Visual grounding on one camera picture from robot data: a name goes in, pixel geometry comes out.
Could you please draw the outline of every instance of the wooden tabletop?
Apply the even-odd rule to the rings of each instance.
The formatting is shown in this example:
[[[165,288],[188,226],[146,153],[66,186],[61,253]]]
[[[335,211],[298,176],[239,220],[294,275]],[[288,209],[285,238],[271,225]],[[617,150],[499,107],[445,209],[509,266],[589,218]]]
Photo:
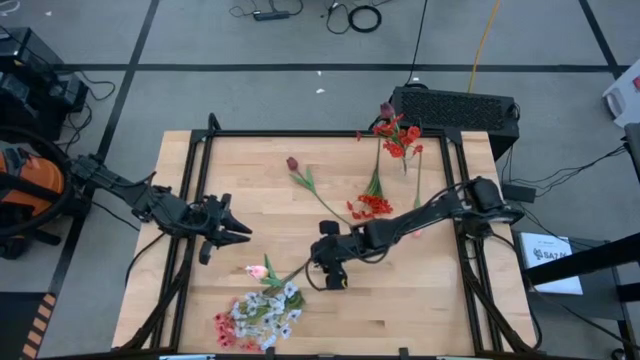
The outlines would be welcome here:
[[[190,132],[166,132],[156,166],[155,184],[179,191]],[[464,133],[469,174],[497,182],[496,168],[486,133]],[[422,201],[446,186],[439,143],[420,139],[425,147],[420,191]],[[244,271],[262,264],[268,254],[279,277],[284,277],[309,257],[310,245],[321,235],[318,223],[332,215],[306,189],[289,177],[285,159],[295,157],[301,167],[311,167],[316,188],[339,214],[349,217],[347,200],[354,200],[367,186],[375,163],[375,139],[354,138],[260,138],[219,137],[213,153],[205,194],[233,195],[234,216],[253,229],[251,242],[214,251],[208,266],[194,260],[181,352],[224,353],[217,343],[213,317],[228,310],[230,299],[261,286]],[[191,182],[193,197],[200,153]],[[454,173],[455,152],[451,148]],[[416,191],[418,158],[409,162],[406,175],[399,160],[381,154],[380,175],[393,216],[411,210]],[[509,227],[494,231],[511,239]],[[156,226],[144,225],[137,251],[159,234]],[[196,250],[202,239],[198,239]],[[121,345],[135,333],[158,300],[169,239],[142,256],[129,279],[113,345]],[[515,254],[504,244],[487,240],[485,255],[493,296],[511,326],[529,345],[535,343],[531,315]],[[452,222],[447,220],[423,229],[420,237],[406,236],[377,265],[345,263],[349,289],[316,292],[304,276],[295,283],[307,305],[288,340],[278,340],[280,354],[393,355],[408,347],[412,355],[472,355],[465,297]],[[324,284],[324,275],[312,271]],[[485,348],[491,343],[486,317],[479,305]],[[163,344],[173,318],[167,311]]]

